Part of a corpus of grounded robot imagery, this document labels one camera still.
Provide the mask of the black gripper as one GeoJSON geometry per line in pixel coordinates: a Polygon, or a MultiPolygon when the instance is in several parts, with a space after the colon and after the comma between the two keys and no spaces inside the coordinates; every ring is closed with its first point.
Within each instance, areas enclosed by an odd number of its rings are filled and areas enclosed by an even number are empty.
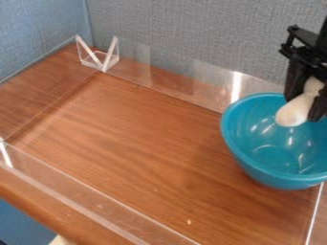
{"type": "MultiPolygon", "coordinates": [[[[319,30],[313,33],[296,25],[287,27],[288,37],[281,44],[280,53],[288,58],[283,95],[287,101],[304,91],[305,82],[312,75],[327,80],[327,16],[319,30]]],[[[327,85],[317,92],[309,110],[308,120],[317,122],[327,115],[327,85]]]]}

